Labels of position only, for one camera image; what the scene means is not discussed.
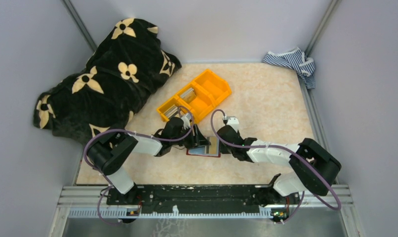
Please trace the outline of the red leather card holder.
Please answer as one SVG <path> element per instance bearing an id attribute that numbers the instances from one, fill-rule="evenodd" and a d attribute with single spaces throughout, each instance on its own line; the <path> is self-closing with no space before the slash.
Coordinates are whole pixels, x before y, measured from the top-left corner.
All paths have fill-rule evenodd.
<path id="1" fill-rule="evenodd" d="M 212 157 L 206 154 L 206 147 L 198 147 L 198 148 L 192 148 L 192 149 L 187 149 L 186 155 L 188 156 L 200 156 L 200 157 Z M 221 153 L 219 152 L 219 156 L 214 157 L 214 158 L 219 158 L 221 156 Z"/>

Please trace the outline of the gold card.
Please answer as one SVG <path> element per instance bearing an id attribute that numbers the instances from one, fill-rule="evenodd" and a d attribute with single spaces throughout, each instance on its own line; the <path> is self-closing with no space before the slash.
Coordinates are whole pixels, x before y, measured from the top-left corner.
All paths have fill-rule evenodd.
<path id="1" fill-rule="evenodd" d="M 209 136 L 209 145 L 206 147 L 206 154 L 212 157 L 219 156 L 219 140 L 215 136 Z"/>

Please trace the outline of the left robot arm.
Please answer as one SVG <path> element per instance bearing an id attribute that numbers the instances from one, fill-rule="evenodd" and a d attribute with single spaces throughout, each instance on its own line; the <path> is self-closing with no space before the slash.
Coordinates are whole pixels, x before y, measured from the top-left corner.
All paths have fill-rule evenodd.
<path id="1" fill-rule="evenodd" d="M 173 117 L 163 129 L 153 135 L 145 135 L 124 129 L 110 129 L 94 136 L 86 144 L 83 158 L 99 171 L 119 193 L 125 204 L 137 200 L 135 183 L 123 164 L 132 153 L 161 157 L 174 146 L 194 149 L 210 145 L 189 114 Z"/>

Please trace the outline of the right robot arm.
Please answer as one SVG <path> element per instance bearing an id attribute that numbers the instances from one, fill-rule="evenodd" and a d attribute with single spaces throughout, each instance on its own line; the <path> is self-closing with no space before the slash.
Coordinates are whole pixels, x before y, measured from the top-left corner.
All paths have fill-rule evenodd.
<path id="1" fill-rule="evenodd" d="M 224 119 L 224 126 L 215 134 L 225 147 L 224 152 L 240 161 L 271 163 L 292 169 L 292 172 L 280 174 L 271 181 L 268 198 L 273 203 L 281 203 L 288 195 L 303 191 L 327 195 L 342 168 L 335 157 L 311 138 L 297 144 L 242 138 L 236 117 Z"/>

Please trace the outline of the cards in left bin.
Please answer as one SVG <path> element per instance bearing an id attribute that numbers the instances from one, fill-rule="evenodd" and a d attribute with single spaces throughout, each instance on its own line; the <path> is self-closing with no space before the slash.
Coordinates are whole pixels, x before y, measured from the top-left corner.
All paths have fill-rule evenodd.
<path id="1" fill-rule="evenodd" d="M 173 117 L 180 117 L 181 116 L 181 111 L 180 108 L 176 105 L 173 105 L 169 109 L 167 109 L 164 113 L 164 116 L 168 119 L 173 118 Z"/>

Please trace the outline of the cards in bin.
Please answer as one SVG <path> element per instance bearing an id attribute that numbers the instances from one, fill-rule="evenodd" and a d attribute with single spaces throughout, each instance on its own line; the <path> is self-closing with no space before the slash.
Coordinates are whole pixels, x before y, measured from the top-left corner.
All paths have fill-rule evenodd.
<path id="1" fill-rule="evenodd" d="M 186 103 L 191 103 L 196 98 L 196 93 L 193 88 L 188 88 L 186 91 L 182 92 L 179 97 Z"/>
<path id="2" fill-rule="evenodd" d="M 167 109 L 164 113 L 164 116 L 168 119 L 173 118 L 173 117 L 180 117 L 181 116 L 181 111 L 180 108 L 176 105 L 173 105 L 169 109 Z"/>

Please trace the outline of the cards in middle bin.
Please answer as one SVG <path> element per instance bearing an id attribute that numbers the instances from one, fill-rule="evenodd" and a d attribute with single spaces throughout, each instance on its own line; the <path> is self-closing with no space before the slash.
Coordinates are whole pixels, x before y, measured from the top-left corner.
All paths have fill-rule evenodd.
<path id="1" fill-rule="evenodd" d="M 191 103 L 196 98 L 196 93 L 193 88 L 188 88 L 186 91 L 182 92 L 179 97 L 186 103 Z"/>

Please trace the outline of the yellow plastic bin middle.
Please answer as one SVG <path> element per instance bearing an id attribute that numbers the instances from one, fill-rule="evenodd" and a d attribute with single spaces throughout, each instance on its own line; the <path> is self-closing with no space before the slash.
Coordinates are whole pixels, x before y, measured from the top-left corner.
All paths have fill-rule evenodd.
<path id="1" fill-rule="evenodd" d="M 176 92 L 175 96 L 179 96 L 188 88 L 193 88 L 197 96 L 191 103 L 187 103 L 186 108 L 189 109 L 189 111 L 193 114 L 195 122 L 199 123 L 204 120 L 204 118 L 214 109 L 214 104 L 210 98 L 210 95 L 195 82 L 191 82 L 184 86 L 182 89 Z"/>

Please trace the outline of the yellow plastic bin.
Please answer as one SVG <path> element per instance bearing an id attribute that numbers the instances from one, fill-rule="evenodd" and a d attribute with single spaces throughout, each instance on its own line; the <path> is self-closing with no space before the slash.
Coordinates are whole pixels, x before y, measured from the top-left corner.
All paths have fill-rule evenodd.
<path id="1" fill-rule="evenodd" d="M 175 96 L 179 96 L 188 88 L 193 88 L 197 96 L 191 103 L 187 103 L 186 108 L 189 109 L 189 111 L 193 114 L 195 122 L 199 123 L 204 120 L 204 118 L 214 109 L 214 104 L 210 98 L 210 95 L 195 82 L 191 82 L 184 86 L 182 89 L 176 92 Z"/>
<path id="2" fill-rule="evenodd" d="M 162 121 L 167 122 L 171 118 L 181 118 L 187 111 L 187 103 L 179 96 L 173 96 L 157 108 L 157 112 Z"/>
<path id="3" fill-rule="evenodd" d="M 193 82 L 210 95 L 215 107 L 232 94 L 228 82 L 210 69 L 203 71 L 193 80 Z"/>

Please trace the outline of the yellow plastic bin left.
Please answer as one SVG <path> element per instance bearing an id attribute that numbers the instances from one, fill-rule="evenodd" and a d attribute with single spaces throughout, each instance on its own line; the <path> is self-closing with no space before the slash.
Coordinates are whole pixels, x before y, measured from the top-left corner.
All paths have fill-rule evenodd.
<path id="1" fill-rule="evenodd" d="M 173 96 L 157 108 L 157 112 L 162 121 L 167 122 L 171 118 L 181 118 L 187 111 L 187 103 L 179 96 Z"/>

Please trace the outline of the yellow plastic bin right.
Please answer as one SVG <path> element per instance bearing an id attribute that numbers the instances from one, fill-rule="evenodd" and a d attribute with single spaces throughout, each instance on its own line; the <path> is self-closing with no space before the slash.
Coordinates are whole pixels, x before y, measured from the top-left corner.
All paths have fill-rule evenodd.
<path id="1" fill-rule="evenodd" d="M 215 107 L 232 94 L 228 82 L 210 69 L 203 71 L 193 80 L 193 82 L 210 95 Z"/>

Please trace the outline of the blue white striped cloth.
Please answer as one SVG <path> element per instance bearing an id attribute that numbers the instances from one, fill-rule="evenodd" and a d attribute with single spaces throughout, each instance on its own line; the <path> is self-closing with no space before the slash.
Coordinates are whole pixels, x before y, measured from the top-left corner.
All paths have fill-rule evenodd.
<path id="1" fill-rule="evenodd" d="M 296 47 L 284 53 L 267 52 L 263 63 L 294 70 L 297 76 L 304 82 L 307 89 L 315 89 L 316 65 L 313 58 L 308 57 L 305 52 Z"/>

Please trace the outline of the black floral blanket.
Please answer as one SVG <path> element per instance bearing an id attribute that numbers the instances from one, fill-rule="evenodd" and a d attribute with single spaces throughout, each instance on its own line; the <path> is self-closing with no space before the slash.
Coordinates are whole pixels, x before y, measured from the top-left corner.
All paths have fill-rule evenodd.
<path id="1" fill-rule="evenodd" d="M 118 21 L 85 68 L 37 99 L 33 126 L 86 144 L 98 133 L 123 129 L 182 65 L 161 47 L 156 25 Z"/>

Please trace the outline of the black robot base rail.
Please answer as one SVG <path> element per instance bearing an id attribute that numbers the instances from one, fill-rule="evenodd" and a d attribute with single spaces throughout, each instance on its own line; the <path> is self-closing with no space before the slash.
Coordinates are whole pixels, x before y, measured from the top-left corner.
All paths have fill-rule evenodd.
<path id="1" fill-rule="evenodd" d="M 298 194 L 282 197 L 268 185 L 137 185 L 123 195 L 116 189 L 107 194 L 108 205 L 135 205 L 143 214 L 258 213 L 272 204 L 297 204 Z"/>

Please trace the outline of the aluminium frame rail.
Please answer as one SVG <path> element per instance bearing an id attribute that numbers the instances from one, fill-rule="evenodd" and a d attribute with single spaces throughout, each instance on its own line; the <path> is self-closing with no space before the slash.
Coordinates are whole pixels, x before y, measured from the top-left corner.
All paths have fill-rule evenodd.
<path id="1" fill-rule="evenodd" d="M 348 186 L 317 198 L 311 192 L 276 197 L 267 185 L 139 185 L 127 194 L 105 186 L 62 189 L 58 206 L 70 217 L 119 219 L 237 219 L 284 221 L 295 209 L 353 206 Z"/>

